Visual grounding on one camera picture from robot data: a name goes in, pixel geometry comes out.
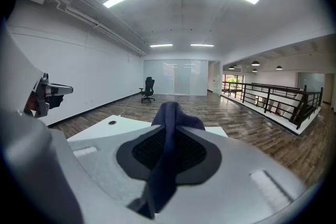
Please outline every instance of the metal railing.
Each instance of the metal railing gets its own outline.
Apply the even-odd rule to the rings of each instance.
[[[307,92],[294,87],[284,87],[258,83],[222,83],[222,93],[242,103],[260,107],[264,113],[274,113],[301,127],[301,123],[315,113],[321,105],[323,88],[320,92]]]

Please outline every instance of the office chair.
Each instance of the office chair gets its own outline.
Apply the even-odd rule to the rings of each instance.
[[[141,90],[141,94],[144,95],[144,98],[141,98],[141,103],[143,100],[148,100],[151,103],[151,99],[155,101],[154,98],[150,98],[148,96],[153,95],[154,90],[153,90],[153,85],[154,85],[155,80],[152,79],[152,77],[147,77],[145,81],[145,90],[143,88],[139,88]]]

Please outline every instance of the white panel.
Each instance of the white panel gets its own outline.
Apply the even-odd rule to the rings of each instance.
[[[207,95],[208,61],[191,60],[190,94]]]
[[[159,60],[158,80],[155,81],[156,93],[174,94],[174,60]]]
[[[191,74],[191,61],[190,60],[175,60],[175,94],[190,94],[190,74]]]

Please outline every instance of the pendant light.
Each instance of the pendant light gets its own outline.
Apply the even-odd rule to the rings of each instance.
[[[260,66],[260,64],[258,61],[253,61],[251,66],[257,67],[257,66]]]

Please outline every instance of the window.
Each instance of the window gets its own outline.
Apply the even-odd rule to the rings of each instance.
[[[244,76],[224,74],[222,82],[222,93],[225,95],[230,94],[231,97],[237,99],[242,99],[243,85],[239,83],[244,83]]]

